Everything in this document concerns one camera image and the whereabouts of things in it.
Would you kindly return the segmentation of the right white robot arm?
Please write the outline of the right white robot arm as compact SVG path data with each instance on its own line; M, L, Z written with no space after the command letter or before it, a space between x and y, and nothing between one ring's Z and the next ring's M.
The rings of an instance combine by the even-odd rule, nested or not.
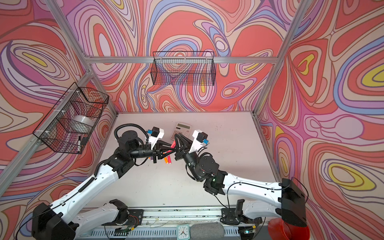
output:
M190 140L182 134L175 135L176 160L183 159L191 178L204 182L204 189L211 195L239 195L270 204L287 224L306 227L306 197L289 179L265 183L236 177L219 170L210 153L198 154L208 141L200 137Z

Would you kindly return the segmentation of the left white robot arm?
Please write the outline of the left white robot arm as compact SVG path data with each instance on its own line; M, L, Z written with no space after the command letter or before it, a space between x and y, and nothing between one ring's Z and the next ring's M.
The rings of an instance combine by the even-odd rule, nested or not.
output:
M33 211L32 236L36 240L74 240L100 225L125 225L131 215L128 207L117 199L92 211L81 213L81 210L124 176L136 159L163 159L172 153L171 145L161 140L163 129L154 127L147 136L143 143L137 132L124 132L117 138L119 147L114 154L98 163L93 175L51 204L38 205Z

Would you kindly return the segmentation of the pink calculator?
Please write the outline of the pink calculator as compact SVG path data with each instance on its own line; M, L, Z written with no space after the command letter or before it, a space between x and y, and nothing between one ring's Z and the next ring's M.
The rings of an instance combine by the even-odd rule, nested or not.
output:
M178 122L175 126L174 132L171 135L171 139L174 140L176 134L182 134L188 138L190 136L191 129L191 125Z

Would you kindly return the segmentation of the black marker in basket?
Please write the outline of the black marker in basket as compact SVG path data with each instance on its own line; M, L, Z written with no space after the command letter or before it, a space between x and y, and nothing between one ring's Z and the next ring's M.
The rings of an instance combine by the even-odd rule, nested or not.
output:
M82 151L81 139L82 139L82 137L79 136L79 137L78 137L78 150L77 150L77 153L78 153L78 154L80 154L81 151Z

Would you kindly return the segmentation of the silver tape roll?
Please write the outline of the silver tape roll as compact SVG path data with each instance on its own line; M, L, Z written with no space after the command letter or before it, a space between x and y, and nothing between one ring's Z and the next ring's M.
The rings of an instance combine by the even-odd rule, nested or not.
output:
M94 124L95 122L90 118L82 115L76 115L71 119L69 126L75 133L89 134Z

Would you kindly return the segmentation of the small white clock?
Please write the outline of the small white clock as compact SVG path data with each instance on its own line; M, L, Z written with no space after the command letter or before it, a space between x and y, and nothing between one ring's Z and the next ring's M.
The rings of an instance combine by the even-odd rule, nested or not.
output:
M188 224L178 225L176 235L177 240L189 240L191 238L190 226Z

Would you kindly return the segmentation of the red bucket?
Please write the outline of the red bucket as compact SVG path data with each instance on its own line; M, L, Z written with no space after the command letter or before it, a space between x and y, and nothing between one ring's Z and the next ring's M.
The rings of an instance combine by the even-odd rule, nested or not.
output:
M309 240L309 227L296 227L282 219L272 219L268 223L268 233L272 240Z

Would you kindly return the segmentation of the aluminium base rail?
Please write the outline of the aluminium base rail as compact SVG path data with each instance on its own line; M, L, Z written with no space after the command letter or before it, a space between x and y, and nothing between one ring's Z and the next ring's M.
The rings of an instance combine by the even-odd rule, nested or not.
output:
M117 227L97 227L81 235L79 240L176 240L177 226L191 226L205 223L219 223L225 229L225 236L219 240L239 240L239 230L250 224L229 226L220 222L223 217L221 206L144 208L142 223L129 233L117 233Z

